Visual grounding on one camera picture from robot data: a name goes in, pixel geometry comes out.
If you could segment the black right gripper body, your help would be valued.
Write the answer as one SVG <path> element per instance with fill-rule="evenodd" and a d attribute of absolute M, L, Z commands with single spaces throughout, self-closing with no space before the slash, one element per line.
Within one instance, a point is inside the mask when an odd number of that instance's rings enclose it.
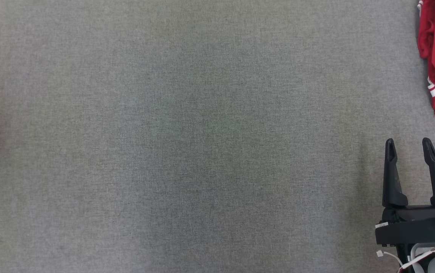
<path fill-rule="evenodd" d="M 375 229 L 379 245 L 435 243 L 435 207 L 388 207 Z"/>

